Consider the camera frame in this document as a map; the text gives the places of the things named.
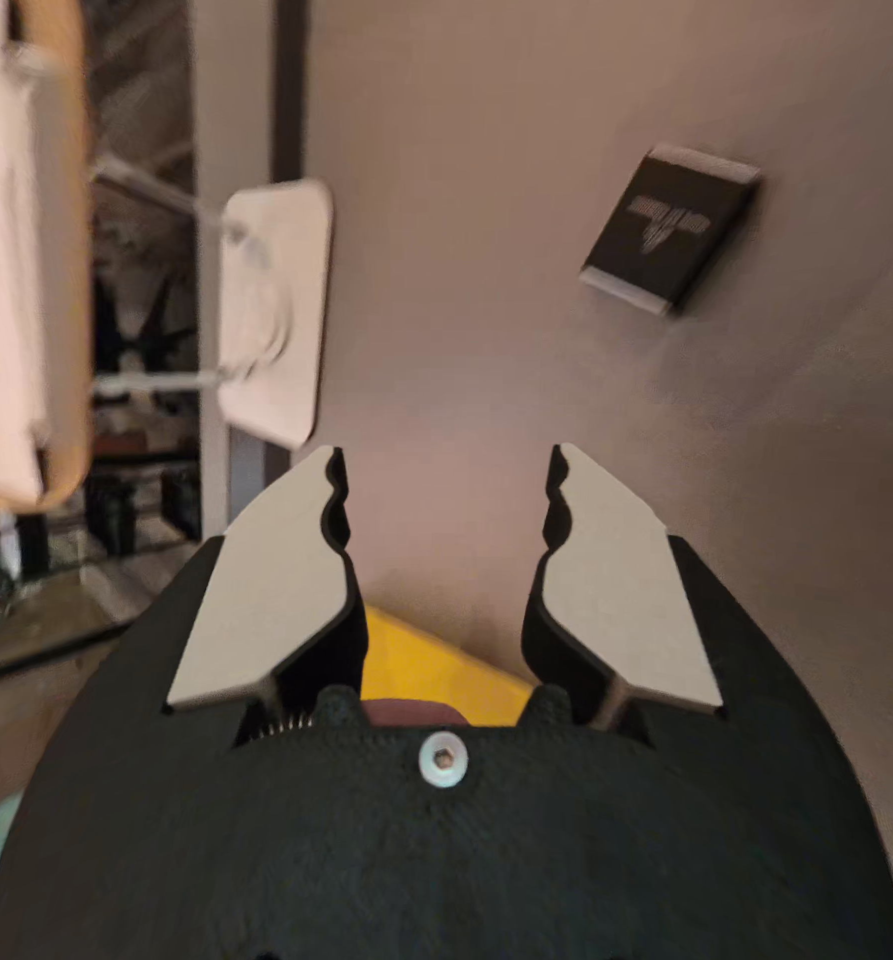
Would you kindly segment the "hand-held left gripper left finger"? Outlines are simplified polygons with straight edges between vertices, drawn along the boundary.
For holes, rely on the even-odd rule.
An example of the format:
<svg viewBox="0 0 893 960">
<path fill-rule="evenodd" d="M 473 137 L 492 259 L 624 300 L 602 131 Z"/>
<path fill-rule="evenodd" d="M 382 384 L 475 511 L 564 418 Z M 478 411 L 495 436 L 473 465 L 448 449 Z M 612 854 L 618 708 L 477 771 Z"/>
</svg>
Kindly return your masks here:
<svg viewBox="0 0 893 960">
<path fill-rule="evenodd" d="M 348 553 L 343 450 L 321 446 L 230 523 L 165 705 L 241 704 L 311 719 L 323 690 L 362 690 L 369 634 Z"/>
</svg>

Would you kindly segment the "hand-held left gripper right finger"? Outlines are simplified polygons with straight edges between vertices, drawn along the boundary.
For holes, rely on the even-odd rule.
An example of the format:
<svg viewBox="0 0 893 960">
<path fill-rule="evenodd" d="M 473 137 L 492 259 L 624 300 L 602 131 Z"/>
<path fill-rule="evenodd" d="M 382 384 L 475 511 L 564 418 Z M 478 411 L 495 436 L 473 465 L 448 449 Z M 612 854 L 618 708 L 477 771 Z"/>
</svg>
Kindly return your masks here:
<svg viewBox="0 0 893 960">
<path fill-rule="evenodd" d="M 616 728 L 640 704 L 716 717 L 724 696 L 665 524 L 571 442 L 553 446 L 544 491 L 526 666 L 578 727 Z"/>
</svg>

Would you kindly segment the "yellow plastic bin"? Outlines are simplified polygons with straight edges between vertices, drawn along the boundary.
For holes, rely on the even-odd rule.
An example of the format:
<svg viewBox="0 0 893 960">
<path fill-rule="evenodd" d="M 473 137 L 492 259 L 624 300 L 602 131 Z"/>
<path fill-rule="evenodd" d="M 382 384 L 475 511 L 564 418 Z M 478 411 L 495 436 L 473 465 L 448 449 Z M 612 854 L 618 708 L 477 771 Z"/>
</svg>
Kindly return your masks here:
<svg viewBox="0 0 893 960">
<path fill-rule="evenodd" d="M 428 633 L 366 607 L 368 653 L 361 682 L 366 701 L 436 703 L 476 727 L 512 727 L 532 691 L 529 682 Z"/>
</svg>

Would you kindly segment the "black ethernet splitter box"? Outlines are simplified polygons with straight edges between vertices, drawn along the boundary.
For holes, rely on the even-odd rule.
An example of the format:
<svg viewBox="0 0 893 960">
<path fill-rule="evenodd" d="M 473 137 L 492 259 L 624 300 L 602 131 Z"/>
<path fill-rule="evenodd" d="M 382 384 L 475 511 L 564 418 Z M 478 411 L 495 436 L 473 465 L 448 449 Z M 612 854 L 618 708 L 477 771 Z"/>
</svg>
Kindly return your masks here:
<svg viewBox="0 0 893 960">
<path fill-rule="evenodd" d="M 579 282 L 655 316 L 680 313 L 762 183 L 755 165 L 657 144 L 633 172 Z"/>
</svg>

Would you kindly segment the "printed instruction board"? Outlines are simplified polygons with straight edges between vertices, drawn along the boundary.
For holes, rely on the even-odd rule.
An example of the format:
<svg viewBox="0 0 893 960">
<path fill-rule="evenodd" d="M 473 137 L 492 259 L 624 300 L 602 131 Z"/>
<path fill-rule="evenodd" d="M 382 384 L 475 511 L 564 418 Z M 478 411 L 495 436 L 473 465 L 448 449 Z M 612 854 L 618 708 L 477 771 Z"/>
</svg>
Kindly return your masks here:
<svg viewBox="0 0 893 960">
<path fill-rule="evenodd" d="M 65 502 L 91 457 L 92 189 L 80 2 L 0 2 L 0 509 Z"/>
</svg>

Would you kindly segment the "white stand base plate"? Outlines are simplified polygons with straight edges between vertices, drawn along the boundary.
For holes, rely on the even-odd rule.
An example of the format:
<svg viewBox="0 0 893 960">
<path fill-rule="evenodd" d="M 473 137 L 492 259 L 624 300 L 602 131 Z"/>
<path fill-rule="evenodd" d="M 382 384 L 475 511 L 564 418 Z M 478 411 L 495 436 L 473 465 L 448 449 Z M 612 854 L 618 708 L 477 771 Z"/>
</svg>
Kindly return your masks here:
<svg viewBox="0 0 893 960">
<path fill-rule="evenodd" d="M 333 197 L 310 177 L 243 189 L 222 225 L 220 408 L 237 429 L 297 451 L 317 420 Z"/>
</svg>

